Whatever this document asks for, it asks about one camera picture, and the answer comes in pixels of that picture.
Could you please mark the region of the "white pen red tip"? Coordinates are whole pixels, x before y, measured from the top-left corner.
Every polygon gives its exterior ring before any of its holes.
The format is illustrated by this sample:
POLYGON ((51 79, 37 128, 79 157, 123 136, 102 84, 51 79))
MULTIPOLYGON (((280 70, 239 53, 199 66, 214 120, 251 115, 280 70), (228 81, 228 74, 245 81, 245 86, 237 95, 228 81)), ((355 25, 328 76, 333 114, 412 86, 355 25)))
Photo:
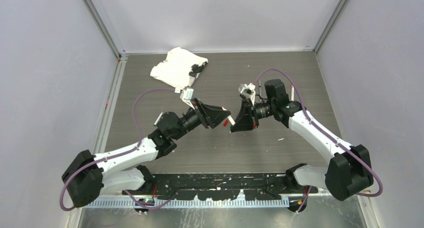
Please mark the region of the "white pen red tip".
POLYGON ((229 122, 230 122, 232 125, 234 125, 234 124, 235 124, 235 121, 234 121, 234 119, 232 118, 232 116, 228 116, 227 118, 228 118, 229 122))

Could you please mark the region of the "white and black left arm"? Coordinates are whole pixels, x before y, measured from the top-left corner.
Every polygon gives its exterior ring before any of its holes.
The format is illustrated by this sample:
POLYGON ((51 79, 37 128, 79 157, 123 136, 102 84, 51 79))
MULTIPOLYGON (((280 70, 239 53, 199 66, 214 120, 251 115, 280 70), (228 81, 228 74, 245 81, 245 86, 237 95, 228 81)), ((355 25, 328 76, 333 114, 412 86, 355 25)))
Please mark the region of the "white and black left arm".
POLYGON ((110 152, 93 154, 89 150, 79 152, 61 179, 64 187, 62 199, 69 194, 72 208, 81 208, 99 196, 120 191, 138 191, 149 194, 154 187, 150 171, 143 162, 157 160, 171 153, 176 140, 202 125, 215 128, 231 112, 218 106, 207 105, 193 99, 192 107, 182 116, 174 112, 161 113, 156 129, 140 141, 110 152))

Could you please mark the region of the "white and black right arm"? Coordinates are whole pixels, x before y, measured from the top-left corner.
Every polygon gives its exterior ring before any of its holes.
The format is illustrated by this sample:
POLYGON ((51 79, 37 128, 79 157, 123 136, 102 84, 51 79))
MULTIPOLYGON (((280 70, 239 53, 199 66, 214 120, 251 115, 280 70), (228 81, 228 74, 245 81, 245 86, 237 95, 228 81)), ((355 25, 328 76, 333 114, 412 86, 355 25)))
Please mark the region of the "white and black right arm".
POLYGON ((230 132, 251 131, 259 127, 259 120, 273 117, 286 128, 299 134, 324 158, 326 167, 300 163, 285 172, 284 183, 293 193, 304 187, 325 189, 339 201, 358 195, 374 183, 371 158, 363 145, 353 146, 335 136, 306 110, 300 101, 292 101, 280 79, 264 84, 266 98, 256 103, 255 85, 241 84, 241 107, 231 121, 230 132))

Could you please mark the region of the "white pen orange tip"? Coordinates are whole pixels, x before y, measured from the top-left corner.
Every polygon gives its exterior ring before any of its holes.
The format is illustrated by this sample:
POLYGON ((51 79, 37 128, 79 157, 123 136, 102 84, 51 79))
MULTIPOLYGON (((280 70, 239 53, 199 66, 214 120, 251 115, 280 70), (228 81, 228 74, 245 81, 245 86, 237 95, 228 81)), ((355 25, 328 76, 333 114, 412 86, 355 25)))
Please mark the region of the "white pen orange tip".
POLYGON ((291 101, 294 101, 294 99, 295 99, 295 89, 294 89, 294 86, 292 85, 291 86, 291 95, 290 95, 290 99, 291 99, 291 101))

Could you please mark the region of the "grey pen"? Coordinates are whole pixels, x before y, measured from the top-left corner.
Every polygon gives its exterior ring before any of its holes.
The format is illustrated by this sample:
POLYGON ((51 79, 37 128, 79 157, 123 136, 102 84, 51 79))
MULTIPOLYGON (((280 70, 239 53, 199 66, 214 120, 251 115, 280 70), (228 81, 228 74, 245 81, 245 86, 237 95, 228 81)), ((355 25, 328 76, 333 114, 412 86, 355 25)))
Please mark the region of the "grey pen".
POLYGON ((261 86, 261 81, 258 81, 258 96, 261 97, 262 95, 262 86, 261 86))

